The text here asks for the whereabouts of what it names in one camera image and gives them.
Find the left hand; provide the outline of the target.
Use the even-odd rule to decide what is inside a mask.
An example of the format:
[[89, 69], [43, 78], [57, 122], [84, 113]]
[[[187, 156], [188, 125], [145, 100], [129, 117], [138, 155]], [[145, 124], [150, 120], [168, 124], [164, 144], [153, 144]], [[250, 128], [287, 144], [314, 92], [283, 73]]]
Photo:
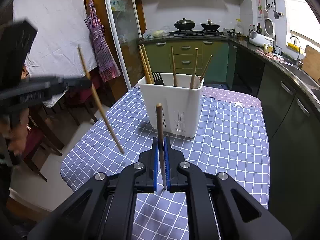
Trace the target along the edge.
[[1, 117], [1, 137], [9, 140], [8, 149], [14, 155], [21, 155], [25, 150], [27, 141], [27, 125], [28, 125], [29, 109], [26, 108], [20, 113], [20, 123], [14, 128], [10, 128], [9, 123], [4, 117]]

